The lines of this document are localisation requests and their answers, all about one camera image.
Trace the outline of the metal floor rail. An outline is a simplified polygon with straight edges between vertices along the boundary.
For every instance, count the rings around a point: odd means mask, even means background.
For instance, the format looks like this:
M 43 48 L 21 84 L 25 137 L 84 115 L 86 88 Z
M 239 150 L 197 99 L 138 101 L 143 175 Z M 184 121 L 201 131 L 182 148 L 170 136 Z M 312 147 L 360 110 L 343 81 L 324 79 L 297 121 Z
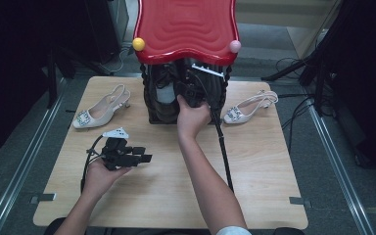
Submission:
M 45 93 L 0 148 L 0 230 L 20 194 L 70 83 L 67 78 L 56 83 L 58 95 L 50 108 L 47 107 L 49 95 Z
M 313 105 L 309 108 L 311 118 L 314 122 L 322 145 L 324 146 L 337 182 L 340 185 L 345 201 L 347 202 L 358 233 L 359 235 L 376 235 L 368 214 L 353 186 L 335 143 L 332 140 L 324 117 L 319 113 L 320 108 L 318 105 L 320 99 L 317 98 L 316 95 L 313 95 L 312 100 Z

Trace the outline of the red and black shoe rack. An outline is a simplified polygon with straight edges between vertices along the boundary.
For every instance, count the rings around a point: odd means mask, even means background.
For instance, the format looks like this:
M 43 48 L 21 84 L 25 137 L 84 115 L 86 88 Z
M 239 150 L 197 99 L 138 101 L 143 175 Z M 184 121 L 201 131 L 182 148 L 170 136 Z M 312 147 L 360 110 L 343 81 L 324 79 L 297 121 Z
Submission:
M 236 0 L 138 0 L 132 46 L 140 63 L 151 124 L 150 67 L 183 59 L 224 74 L 224 104 L 231 66 L 241 48 Z

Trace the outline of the person's left hand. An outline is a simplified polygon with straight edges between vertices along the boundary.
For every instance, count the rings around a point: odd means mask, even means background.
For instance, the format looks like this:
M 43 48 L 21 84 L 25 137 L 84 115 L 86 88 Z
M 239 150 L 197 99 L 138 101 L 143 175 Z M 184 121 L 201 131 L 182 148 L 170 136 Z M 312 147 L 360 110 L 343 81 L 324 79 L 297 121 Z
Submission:
M 97 159 L 89 165 L 82 195 L 89 199 L 100 200 L 120 177 L 130 171 L 131 167 L 108 170 L 104 161 Z

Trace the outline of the white heeled shoe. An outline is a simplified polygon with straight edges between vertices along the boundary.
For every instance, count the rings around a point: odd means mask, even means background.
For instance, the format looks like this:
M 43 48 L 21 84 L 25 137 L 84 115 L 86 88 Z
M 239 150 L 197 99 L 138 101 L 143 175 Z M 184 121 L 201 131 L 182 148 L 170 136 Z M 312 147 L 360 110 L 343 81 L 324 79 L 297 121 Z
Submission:
M 273 91 L 261 90 L 256 95 L 229 108 L 223 117 L 227 124 L 248 122 L 261 109 L 267 109 L 278 102 L 278 95 Z
M 117 85 L 91 108 L 79 112 L 72 122 L 72 126 L 76 129 L 83 129 L 107 124 L 117 110 L 129 106 L 130 96 L 131 92 L 124 84 Z

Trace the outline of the person's white sleeve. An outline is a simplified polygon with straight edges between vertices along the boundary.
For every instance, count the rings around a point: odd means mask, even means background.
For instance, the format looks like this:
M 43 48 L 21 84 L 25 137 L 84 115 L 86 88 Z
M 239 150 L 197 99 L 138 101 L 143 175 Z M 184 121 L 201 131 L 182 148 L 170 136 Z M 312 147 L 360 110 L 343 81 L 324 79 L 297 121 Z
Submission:
M 215 235 L 252 235 L 252 233 L 240 226 L 226 226 L 218 230 Z

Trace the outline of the black tripod stand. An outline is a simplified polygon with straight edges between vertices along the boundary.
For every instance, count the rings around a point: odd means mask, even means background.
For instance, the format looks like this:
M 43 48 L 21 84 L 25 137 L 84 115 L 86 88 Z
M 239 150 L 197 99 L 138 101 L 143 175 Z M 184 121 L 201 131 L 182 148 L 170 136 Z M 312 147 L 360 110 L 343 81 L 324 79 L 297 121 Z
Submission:
M 324 63 L 323 56 L 327 46 L 330 44 L 332 34 L 335 27 L 333 26 L 335 12 L 339 11 L 342 0 L 331 0 L 332 3 L 323 18 L 322 24 L 318 27 L 315 33 L 315 38 L 312 42 L 313 47 L 311 53 L 303 59 L 299 59 L 296 63 L 288 66 L 287 68 L 272 74 L 270 76 L 263 77 L 263 81 L 275 81 L 287 74 L 297 71 L 300 68 L 305 68 L 300 77 L 299 82 L 301 86 L 309 86 L 315 81 L 314 84 L 314 108 L 321 116 L 321 103 L 323 96 L 323 85 L 326 77 L 326 64 Z

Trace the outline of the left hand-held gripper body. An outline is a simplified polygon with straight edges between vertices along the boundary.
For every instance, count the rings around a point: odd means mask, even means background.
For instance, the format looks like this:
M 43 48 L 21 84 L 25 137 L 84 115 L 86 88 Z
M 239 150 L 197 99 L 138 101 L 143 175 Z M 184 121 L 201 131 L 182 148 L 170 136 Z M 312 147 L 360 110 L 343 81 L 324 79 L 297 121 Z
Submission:
M 123 127 L 106 131 L 102 134 L 107 137 L 105 146 L 102 149 L 102 159 L 108 170 L 114 170 L 118 166 L 131 167 L 132 159 L 126 148 L 126 139 L 129 135 Z

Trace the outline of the grey table clip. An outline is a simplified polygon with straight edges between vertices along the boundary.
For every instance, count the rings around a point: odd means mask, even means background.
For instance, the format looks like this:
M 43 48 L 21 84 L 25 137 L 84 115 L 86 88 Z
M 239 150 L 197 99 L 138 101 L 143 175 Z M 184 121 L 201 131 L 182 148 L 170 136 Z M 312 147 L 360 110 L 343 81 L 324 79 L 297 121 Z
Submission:
M 312 208 L 311 201 L 308 200 L 308 199 L 304 199 L 302 197 L 290 197 L 289 198 L 289 202 L 292 205 L 301 205 L 301 206 L 304 206 L 306 209 L 311 209 Z
M 49 194 L 37 194 L 30 198 L 29 202 L 31 204 L 37 205 L 40 202 L 51 202 L 56 199 L 55 193 L 49 193 Z

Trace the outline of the dark curtain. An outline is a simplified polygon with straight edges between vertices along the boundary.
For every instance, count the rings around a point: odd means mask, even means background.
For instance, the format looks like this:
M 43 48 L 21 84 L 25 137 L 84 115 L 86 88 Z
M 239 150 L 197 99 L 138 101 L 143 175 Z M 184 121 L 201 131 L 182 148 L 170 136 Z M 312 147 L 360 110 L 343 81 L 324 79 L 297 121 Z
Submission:
M 24 0 L 0 0 L 0 148 L 48 89 L 46 53 Z
M 343 0 L 324 41 L 338 121 L 359 164 L 376 166 L 376 0 Z

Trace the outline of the black metal stand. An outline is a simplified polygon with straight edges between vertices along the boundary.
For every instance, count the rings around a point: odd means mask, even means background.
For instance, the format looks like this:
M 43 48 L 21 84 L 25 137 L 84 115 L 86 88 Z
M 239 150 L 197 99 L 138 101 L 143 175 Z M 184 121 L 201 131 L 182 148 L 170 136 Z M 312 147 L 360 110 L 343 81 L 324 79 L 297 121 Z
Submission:
M 58 97 L 56 69 L 67 78 L 73 78 L 75 69 L 68 55 L 68 50 L 58 45 L 53 45 L 47 54 L 47 77 L 49 101 L 47 108 L 51 109 Z

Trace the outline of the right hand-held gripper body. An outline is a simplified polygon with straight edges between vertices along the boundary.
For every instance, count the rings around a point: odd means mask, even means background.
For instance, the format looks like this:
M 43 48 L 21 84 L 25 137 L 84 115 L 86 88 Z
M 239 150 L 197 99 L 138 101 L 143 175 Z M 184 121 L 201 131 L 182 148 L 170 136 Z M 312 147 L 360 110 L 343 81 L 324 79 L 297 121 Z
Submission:
M 191 108 L 207 102 L 213 109 L 224 105 L 224 74 L 193 64 L 175 81 L 175 95 L 181 95 Z

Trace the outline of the dark cabinet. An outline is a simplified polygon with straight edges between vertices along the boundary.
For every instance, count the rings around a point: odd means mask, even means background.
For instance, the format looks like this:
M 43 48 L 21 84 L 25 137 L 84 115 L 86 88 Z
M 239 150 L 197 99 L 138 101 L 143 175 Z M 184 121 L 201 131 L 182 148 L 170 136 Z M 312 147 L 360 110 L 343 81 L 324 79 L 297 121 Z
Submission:
M 97 55 L 101 63 L 117 55 L 129 21 L 125 0 L 85 0 L 95 39 Z

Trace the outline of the person's right hand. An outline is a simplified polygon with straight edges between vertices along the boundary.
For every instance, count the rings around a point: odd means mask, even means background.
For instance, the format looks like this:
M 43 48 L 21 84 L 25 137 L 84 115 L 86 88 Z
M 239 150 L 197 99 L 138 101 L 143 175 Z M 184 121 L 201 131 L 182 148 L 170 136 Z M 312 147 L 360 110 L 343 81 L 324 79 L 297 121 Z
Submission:
M 195 139 L 201 129 L 211 122 L 209 104 L 203 102 L 198 108 L 192 108 L 181 95 L 177 96 L 177 101 L 180 108 L 177 118 L 178 137 Z

